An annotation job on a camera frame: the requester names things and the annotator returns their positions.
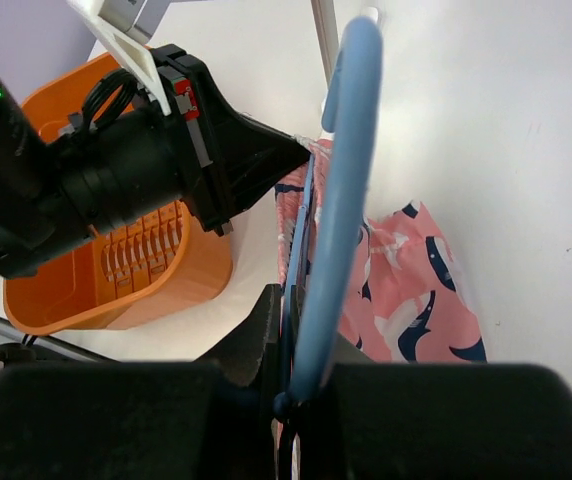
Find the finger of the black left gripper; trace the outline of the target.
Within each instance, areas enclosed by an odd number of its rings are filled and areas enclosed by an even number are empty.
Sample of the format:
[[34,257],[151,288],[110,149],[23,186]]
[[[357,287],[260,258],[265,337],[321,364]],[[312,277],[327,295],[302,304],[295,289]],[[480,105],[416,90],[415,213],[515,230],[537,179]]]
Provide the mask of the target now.
[[307,163],[309,151],[292,135],[236,111],[212,77],[205,78],[205,113],[216,145],[214,164],[227,222],[252,207],[286,175]]

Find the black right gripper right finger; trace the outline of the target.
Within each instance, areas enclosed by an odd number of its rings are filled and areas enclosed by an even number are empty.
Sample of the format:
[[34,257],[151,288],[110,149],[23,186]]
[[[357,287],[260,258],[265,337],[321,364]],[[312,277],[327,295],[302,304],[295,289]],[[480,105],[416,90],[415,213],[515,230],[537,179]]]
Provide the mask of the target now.
[[304,479],[572,479],[572,390],[538,365],[342,364],[299,423]]

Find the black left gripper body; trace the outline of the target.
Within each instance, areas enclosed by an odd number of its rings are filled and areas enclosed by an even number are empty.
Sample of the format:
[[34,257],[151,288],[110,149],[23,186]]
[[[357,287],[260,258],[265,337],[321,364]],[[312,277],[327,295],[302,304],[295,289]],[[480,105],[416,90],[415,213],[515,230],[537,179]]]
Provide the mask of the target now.
[[224,185],[224,168],[213,112],[220,113],[221,96],[206,64],[184,49],[167,44],[151,50],[172,112],[182,128],[180,172],[182,199],[205,231],[219,236],[232,232],[227,201],[231,190]]

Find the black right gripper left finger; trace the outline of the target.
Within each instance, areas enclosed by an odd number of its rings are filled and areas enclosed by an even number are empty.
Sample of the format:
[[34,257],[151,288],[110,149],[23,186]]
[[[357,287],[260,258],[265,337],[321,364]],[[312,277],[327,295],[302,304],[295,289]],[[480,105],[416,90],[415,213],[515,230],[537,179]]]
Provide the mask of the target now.
[[281,289],[193,362],[0,371],[0,479],[273,479]]

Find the blue wire hanger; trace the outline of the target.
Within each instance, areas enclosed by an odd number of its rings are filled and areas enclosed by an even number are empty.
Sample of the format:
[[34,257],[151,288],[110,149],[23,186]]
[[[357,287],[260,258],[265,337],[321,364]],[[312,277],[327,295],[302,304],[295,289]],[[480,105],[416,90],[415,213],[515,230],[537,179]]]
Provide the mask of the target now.
[[382,48],[376,20],[362,15],[347,24],[321,119],[333,145],[298,333],[291,333],[288,318],[282,321],[286,355],[281,370],[290,377],[273,402],[280,421],[317,394],[331,366],[372,162]]

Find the pink shark print shorts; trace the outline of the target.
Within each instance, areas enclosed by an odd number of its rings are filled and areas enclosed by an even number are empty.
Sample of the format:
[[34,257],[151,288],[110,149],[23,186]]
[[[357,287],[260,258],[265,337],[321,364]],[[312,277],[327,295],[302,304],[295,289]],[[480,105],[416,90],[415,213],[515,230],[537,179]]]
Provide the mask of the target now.
[[[314,156],[274,187],[278,275],[286,286],[297,216],[308,214],[310,275],[332,141],[296,137]],[[479,320],[461,269],[427,207],[411,201],[382,219],[364,217],[339,333],[376,362],[486,362]]]

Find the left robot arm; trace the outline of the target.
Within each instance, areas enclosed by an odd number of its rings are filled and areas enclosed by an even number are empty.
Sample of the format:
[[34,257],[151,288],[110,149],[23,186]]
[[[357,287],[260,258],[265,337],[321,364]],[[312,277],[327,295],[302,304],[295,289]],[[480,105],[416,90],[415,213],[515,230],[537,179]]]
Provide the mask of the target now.
[[0,80],[0,275],[38,268],[172,201],[224,234],[309,157],[298,141],[225,100],[206,64],[151,52],[171,110],[123,68],[98,80],[70,132],[43,141]]

